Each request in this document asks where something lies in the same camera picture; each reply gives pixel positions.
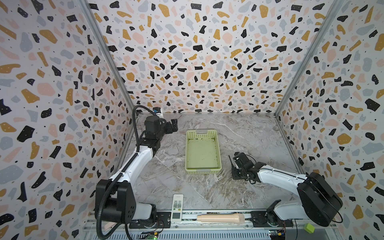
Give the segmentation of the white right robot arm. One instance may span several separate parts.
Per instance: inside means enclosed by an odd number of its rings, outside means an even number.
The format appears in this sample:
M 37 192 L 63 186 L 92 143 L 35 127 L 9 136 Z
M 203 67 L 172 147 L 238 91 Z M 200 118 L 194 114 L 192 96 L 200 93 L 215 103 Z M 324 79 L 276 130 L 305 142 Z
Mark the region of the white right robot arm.
M 231 165 L 234 180 L 274 185 L 297 196 L 287 202 L 276 200 L 267 208 L 262 220 L 272 227 L 296 219 L 309 219 L 327 227 L 343 206 L 341 198 L 318 173 L 305 175 L 279 170 L 242 152 L 234 154 Z

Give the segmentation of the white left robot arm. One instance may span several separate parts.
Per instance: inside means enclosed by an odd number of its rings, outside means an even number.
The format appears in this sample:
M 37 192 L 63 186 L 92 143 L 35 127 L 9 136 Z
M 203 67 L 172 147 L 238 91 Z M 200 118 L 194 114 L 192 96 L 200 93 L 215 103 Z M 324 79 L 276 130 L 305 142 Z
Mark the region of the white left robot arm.
M 133 185 L 147 163 L 155 156 L 164 135 L 178 131 L 178 120 L 167 122 L 158 116 L 145 120 L 145 131 L 139 137 L 136 151 L 118 172 L 96 186 L 95 216 L 97 221 L 129 224 L 132 221 L 154 222 L 156 206 L 135 199 Z

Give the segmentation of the light green plastic bin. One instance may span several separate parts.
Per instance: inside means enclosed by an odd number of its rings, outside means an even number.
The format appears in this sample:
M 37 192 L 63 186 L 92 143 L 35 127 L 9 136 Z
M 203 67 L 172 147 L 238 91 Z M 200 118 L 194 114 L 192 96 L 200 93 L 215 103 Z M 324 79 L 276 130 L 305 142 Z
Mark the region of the light green plastic bin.
M 185 170 L 190 175 L 218 174 L 222 170 L 217 130 L 186 132 Z

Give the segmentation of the white remote control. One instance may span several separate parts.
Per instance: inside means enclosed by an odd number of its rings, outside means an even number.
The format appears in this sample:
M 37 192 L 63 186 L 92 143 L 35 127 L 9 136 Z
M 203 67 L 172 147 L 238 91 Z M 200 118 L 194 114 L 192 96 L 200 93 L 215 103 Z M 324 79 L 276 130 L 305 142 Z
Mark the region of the white remote control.
M 174 194 L 171 209 L 171 223 L 180 223 L 183 215 L 183 194 Z

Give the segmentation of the small green cube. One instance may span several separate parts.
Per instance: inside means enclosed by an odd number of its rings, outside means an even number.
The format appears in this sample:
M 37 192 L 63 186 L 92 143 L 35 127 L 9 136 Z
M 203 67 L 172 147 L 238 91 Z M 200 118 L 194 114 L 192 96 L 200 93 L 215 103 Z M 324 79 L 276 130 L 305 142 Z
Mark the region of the small green cube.
M 313 234 L 315 232 L 315 227 L 310 224 L 310 223 L 306 223 L 303 227 L 303 229 L 308 233 L 308 234 Z

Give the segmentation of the metal base rail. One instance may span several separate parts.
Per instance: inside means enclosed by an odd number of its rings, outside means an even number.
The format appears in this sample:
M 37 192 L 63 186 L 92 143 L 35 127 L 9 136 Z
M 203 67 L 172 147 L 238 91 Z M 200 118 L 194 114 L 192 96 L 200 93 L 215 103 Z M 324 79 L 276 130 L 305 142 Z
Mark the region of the metal base rail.
M 244 224 L 202 223 L 197 216 L 205 214 L 233 214 L 245 216 Z M 171 223 L 171 211 L 159 210 L 157 222 L 152 228 L 145 228 L 134 223 L 126 232 L 123 225 L 110 236 L 111 240 L 341 240 L 337 226 L 330 224 L 321 227 L 307 220 L 289 220 L 271 227 L 262 223 L 261 209 L 256 210 L 183 210 L 182 221 Z M 315 227 L 313 234 L 308 234 L 304 225 Z

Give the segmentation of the aluminium corner frame post left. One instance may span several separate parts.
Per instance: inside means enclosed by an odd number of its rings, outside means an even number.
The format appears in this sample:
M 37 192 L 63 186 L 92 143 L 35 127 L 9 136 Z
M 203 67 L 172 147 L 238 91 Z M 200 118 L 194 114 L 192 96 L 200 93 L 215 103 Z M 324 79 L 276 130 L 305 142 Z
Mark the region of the aluminium corner frame post left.
M 89 24 L 89 27 L 90 29 L 92 30 L 94 36 L 95 36 L 95 40 L 96 42 L 98 43 L 99 47 L 100 47 L 100 50 L 103 54 L 103 56 L 105 57 L 106 59 L 106 63 L 108 64 L 108 66 L 110 67 L 110 70 L 112 71 L 112 74 L 113 76 L 115 77 L 115 80 L 117 81 L 117 85 L 118 87 L 120 88 L 121 92 L 122 92 L 122 95 L 127 103 L 127 108 L 129 109 L 129 111 L 132 113 L 133 111 L 133 108 L 134 108 L 134 105 L 131 101 L 131 98 L 128 94 L 128 91 L 124 85 L 124 82 L 122 80 L 122 77 L 121 75 L 119 74 L 119 71 L 117 69 L 117 66 L 111 56 L 111 53 L 109 51 L 109 48 L 108 48 L 108 45 L 105 43 L 104 41 L 104 38 L 103 38 L 103 35 L 100 31 L 100 28 L 97 24 L 97 21 L 91 11 L 91 8 L 89 6 L 89 3 L 88 1 L 86 0 L 79 0 L 79 5 L 80 5 L 80 8 L 82 10 L 82 12 L 84 13 L 85 15 L 85 18 Z

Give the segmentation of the aluminium corner frame post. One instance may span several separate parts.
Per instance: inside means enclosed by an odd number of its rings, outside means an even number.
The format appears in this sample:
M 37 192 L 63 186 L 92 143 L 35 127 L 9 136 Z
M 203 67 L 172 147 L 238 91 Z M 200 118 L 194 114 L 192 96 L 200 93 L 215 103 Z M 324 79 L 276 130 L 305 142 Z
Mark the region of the aluminium corner frame post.
M 95 40 L 96 42 L 98 43 L 99 47 L 100 47 L 100 50 L 103 54 L 103 56 L 105 57 L 106 59 L 106 63 L 108 64 L 108 66 L 110 67 L 110 70 L 112 71 L 112 74 L 113 76 L 115 77 L 115 80 L 117 81 L 117 85 L 118 87 L 120 88 L 121 92 L 122 92 L 122 95 L 127 103 L 127 108 L 129 109 L 129 111 L 132 113 L 133 111 L 133 108 L 134 108 L 134 105 L 131 101 L 131 98 L 128 94 L 128 91 L 124 85 L 124 82 L 122 80 L 122 77 L 121 75 L 119 74 L 119 71 L 117 69 L 117 66 L 111 56 L 111 53 L 109 51 L 109 48 L 108 48 L 108 45 L 105 43 L 104 41 L 104 38 L 103 38 L 103 35 L 100 31 L 100 28 L 97 24 L 97 21 L 91 11 L 91 8 L 89 6 L 89 3 L 88 1 L 86 0 L 79 0 L 79 5 L 80 5 L 80 8 L 82 10 L 82 12 L 84 13 L 85 15 L 85 18 L 89 24 L 89 27 L 90 29 L 92 30 L 94 36 L 95 36 Z
M 276 112 L 274 113 L 274 117 L 278 119 L 278 116 L 283 111 L 283 108 L 287 101 L 289 100 L 290 94 L 294 91 L 295 86 L 298 84 L 299 80 L 301 79 L 301 76 L 303 75 L 307 65 L 310 63 L 311 59 L 314 57 L 315 53 L 317 52 L 317 48 L 320 46 L 322 39 L 324 38 L 325 34 L 329 30 L 333 20 L 335 19 L 337 13 L 341 9 L 343 5 L 342 0 L 334 0 L 328 13 L 323 21 L 322 26 L 320 27 L 320 30 L 318 31 L 317 35 L 314 38 L 314 41 L 311 43 L 308 52 L 304 56 L 302 62 L 300 63 L 298 70 L 296 71 L 293 80 L 291 81 L 290 85 L 287 87 L 287 91 L 285 92 L 281 102 L 278 105 L 278 108 Z

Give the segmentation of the aluminium corner frame post right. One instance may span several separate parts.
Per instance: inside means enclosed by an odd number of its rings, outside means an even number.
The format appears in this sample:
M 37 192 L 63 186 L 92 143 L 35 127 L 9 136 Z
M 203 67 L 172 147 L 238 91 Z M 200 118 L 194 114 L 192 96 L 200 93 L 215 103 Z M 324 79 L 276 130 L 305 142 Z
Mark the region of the aluminium corner frame post right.
M 291 81 L 290 85 L 287 87 L 287 91 L 285 92 L 281 102 L 278 105 L 278 108 L 276 112 L 274 113 L 274 117 L 278 119 L 278 116 L 283 111 L 283 108 L 287 101 L 289 100 L 290 94 L 294 91 L 295 86 L 298 84 L 299 80 L 301 79 L 301 76 L 303 75 L 307 65 L 310 63 L 311 59 L 314 57 L 315 53 L 317 52 L 317 48 L 320 46 L 322 39 L 324 38 L 325 34 L 329 30 L 333 20 L 335 19 L 337 13 L 341 9 L 343 5 L 342 0 L 334 0 L 328 13 L 323 21 L 322 26 L 320 27 L 320 30 L 318 31 L 317 35 L 314 38 L 314 41 L 311 43 L 308 52 L 304 56 L 302 62 L 300 63 L 298 70 L 296 71 L 293 80 Z

